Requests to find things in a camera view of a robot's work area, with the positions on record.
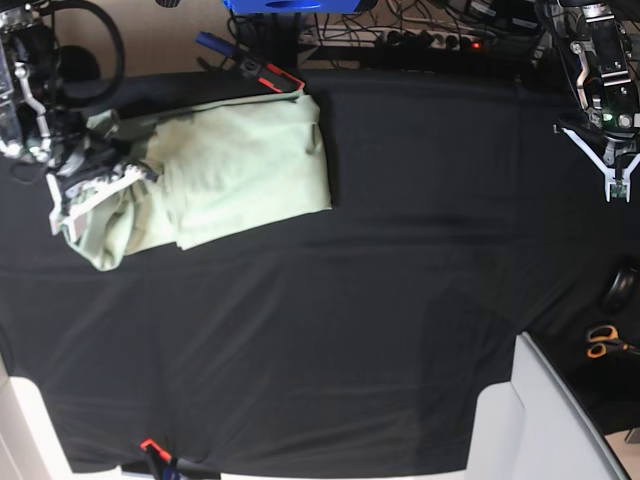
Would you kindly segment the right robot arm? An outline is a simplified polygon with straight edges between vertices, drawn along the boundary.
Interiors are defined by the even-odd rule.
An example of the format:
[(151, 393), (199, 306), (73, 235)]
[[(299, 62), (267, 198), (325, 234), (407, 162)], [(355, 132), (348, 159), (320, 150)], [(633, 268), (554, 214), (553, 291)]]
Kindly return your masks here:
[[(62, 10), (85, 10), (106, 27), (115, 51), (115, 73), (93, 97), (64, 91), (62, 48), (53, 24)], [(34, 165), (44, 174), (53, 208), (53, 234), (78, 241), (90, 214), (107, 199), (156, 174), (131, 156), (119, 139), (119, 118), (108, 111), (83, 119), (85, 108), (113, 98), (124, 80), (125, 52), (116, 24), (90, 1), (4, 1), (1, 4), (1, 156), (16, 165)]]

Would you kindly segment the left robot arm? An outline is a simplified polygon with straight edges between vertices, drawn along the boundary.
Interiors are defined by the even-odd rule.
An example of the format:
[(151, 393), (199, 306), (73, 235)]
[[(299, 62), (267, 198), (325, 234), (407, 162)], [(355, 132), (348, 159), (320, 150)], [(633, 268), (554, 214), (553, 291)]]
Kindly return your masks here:
[(557, 121), (604, 179), (607, 201), (631, 200), (639, 169), (639, 37), (605, 1), (536, 1), (534, 11), (556, 47), (578, 113)]

